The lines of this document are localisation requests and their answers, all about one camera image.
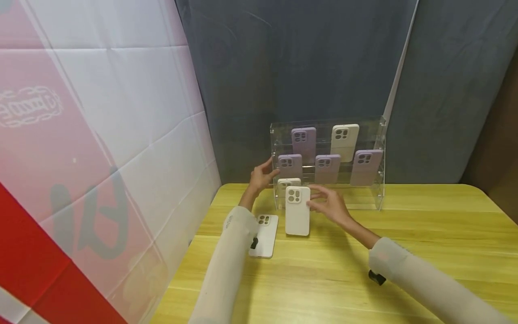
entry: phone case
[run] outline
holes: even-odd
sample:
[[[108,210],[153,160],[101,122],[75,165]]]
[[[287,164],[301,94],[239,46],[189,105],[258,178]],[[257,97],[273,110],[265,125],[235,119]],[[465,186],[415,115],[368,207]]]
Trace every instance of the phone case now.
[[[284,197],[288,186],[300,186],[300,178],[282,178],[277,180],[277,196]]]
[[[342,162],[351,162],[358,140],[359,125],[335,125],[331,133],[331,154],[341,156]]]
[[[315,183],[335,184],[340,170],[340,155],[318,155],[315,158]]]
[[[278,167],[281,178],[302,179],[302,155],[283,154],[278,157]]]
[[[378,175],[383,150],[358,150],[354,155],[351,185],[371,186]]]
[[[302,155],[302,163],[313,164],[316,152],[316,128],[292,129],[293,153]]]
[[[309,207],[311,199],[308,187],[289,186],[286,188],[286,234],[309,235]]]
[[[248,255],[255,258],[270,259],[274,255],[275,236],[277,235],[277,215],[259,215],[257,217],[259,230],[252,243]]]

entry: clear acrylic shelf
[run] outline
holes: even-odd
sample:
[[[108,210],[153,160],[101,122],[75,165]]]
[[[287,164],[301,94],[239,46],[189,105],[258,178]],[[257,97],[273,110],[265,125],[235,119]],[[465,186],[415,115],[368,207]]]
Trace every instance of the clear acrylic shelf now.
[[[338,181],[335,184],[325,185],[328,188],[337,190],[343,195],[344,201],[349,209],[381,209],[383,197],[385,195],[385,128],[386,122],[382,116],[344,118],[332,120],[312,120],[272,123],[270,126],[271,154],[273,156],[274,167],[278,167],[278,156],[283,154],[293,154],[291,131],[294,128],[316,128],[316,154],[330,154],[331,136],[333,126],[343,124],[358,124],[359,133],[356,141],[355,151],[381,149],[383,157],[378,168],[375,180],[370,186],[350,185],[353,170],[353,161],[340,163],[338,171]],[[274,179],[274,198],[277,209],[284,208],[284,195],[279,195],[277,181],[279,176]],[[302,185],[313,184],[315,180],[314,163],[303,164]]]

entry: gray curtain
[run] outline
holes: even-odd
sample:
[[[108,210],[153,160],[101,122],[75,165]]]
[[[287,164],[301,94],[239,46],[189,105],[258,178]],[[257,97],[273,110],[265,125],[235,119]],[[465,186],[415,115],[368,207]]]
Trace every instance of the gray curtain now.
[[[386,181],[459,182],[518,44],[516,0],[421,0],[387,134]]]
[[[269,156],[271,122],[383,114],[416,0],[176,2],[226,183],[248,181]],[[421,1],[387,134],[388,181],[458,181],[516,46],[516,6]]]

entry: camera cutout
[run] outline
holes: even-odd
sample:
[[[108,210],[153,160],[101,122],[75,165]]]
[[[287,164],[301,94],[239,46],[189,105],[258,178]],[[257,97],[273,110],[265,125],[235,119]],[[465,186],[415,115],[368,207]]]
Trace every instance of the camera cutout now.
[[[348,133],[349,133],[349,130],[347,128],[337,129],[335,132],[335,134],[336,134],[335,138],[336,139],[346,139]]]
[[[331,166],[331,159],[319,159],[318,160],[318,166],[319,167],[330,167]]]
[[[288,192],[288,202],[292,204],[300,203],[300,190],[290,189]]]
[[[293,136],[295,137],[295,141],[297,143],[306,141],[306,132],[295,132],[293,133]]]
[[[360,156],[358,156],[358,164],[369,164],[370,158],[370,154],[361,154]]]
[[[282,167],[292,167],[293,166],[293,160],[292,159],[281,159],[281,165]]]
[[[258,223],[259,225],[268,225],[270,223],[270,216],[259,216]]]

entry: arm sleeve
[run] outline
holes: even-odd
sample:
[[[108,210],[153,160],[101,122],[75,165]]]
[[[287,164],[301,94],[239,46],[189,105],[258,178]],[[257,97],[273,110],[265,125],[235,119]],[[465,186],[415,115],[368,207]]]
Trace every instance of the arm sleeve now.
[[[370,251],[369,266],[446,324],[512,324],[454,279],[387,237],[381,238]]]
[[[258,224],[248,209],[236,206],[227,216],[224,227],[210,259],[189,324],[231,322],[244,258],[257,235]]]

